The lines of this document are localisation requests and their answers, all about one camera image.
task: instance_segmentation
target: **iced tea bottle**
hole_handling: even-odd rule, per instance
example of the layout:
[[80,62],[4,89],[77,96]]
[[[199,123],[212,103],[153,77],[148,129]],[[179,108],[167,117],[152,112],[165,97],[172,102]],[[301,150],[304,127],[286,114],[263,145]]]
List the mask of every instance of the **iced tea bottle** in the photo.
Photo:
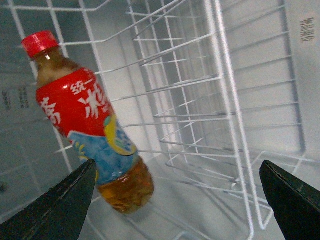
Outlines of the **iced tea bottle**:
[[65,58],[50,31],[28,36],[22,45],[38,67],[37,102],[80,160],[95,160],[102,197],[123,214],[140,209],[154,192],[152,176],[94,73]]

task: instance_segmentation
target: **yellow lemon graphic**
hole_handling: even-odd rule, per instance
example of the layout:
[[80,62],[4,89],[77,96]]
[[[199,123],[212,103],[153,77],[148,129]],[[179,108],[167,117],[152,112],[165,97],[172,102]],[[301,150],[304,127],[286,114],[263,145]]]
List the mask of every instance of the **yellow lemon graphic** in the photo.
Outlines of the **yellow lemon graphic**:
[[[80,145],[80,142],[76,142],[75,148],[78,149],[78,155],[79,155],[79,159],[80,159],[81,163],[89,160],[89,157],[85,156],[86,152],[83,151],[83,149],[85,148],[84,144]],[[95,173],[95,182],[98,181],[98,178],[99,178],[99,172],[97,170]]]
[[137,147],[119,126],[115,114],[105,119],[104,134],[107,142],[116,153],[123,156],[130,156],[137,151]]

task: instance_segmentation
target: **red bottle cap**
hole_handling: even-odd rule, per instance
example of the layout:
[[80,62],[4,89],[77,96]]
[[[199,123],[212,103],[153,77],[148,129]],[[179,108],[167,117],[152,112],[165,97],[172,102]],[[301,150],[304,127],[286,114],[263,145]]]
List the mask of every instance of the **red bottle cap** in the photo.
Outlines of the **red bottle cap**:
[[30,58],[43,50],[59,45],[51,31],[40,31],[27,36],[21,43]]

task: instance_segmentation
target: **sticker label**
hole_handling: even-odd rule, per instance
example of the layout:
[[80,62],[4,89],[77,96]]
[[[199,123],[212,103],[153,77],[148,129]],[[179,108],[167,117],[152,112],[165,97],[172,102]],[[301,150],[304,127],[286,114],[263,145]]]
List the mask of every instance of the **sticker label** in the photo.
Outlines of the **sticker label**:
[[314,46],[318,39],[318,16],[314,12],[309,12],[300,17],[299,24],[301,46]]
[[136,146],[121,129],[92,71],[81,68],[41,87],[36,100],[80,160],[96,161],[98,185],[116,180],[138,160]]
[[19,100],[20,100],[20,107],[22,109],[29,108],[28,92],[26,87],[19,88]]
[[11,109],[11,100],[10,100],[10,94],[8,91],[3,91],[2,92],[2,98],[3,98],[3,103],[5,105],[5,109],[10,110]]

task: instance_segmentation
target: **red bottle label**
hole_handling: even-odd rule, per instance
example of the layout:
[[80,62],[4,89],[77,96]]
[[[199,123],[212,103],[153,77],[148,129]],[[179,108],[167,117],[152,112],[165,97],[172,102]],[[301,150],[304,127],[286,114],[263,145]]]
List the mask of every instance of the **red bottle label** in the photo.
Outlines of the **red bottle label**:
[[36,100],[82,161],[94,159],[97,185],[116,180],[138,161],[94,73],[81,68],[36,92]]
[[114,110],[95,74],[81,68],[36,92],[36,100],[62,135],[70,131],[105,136],[104,121]]

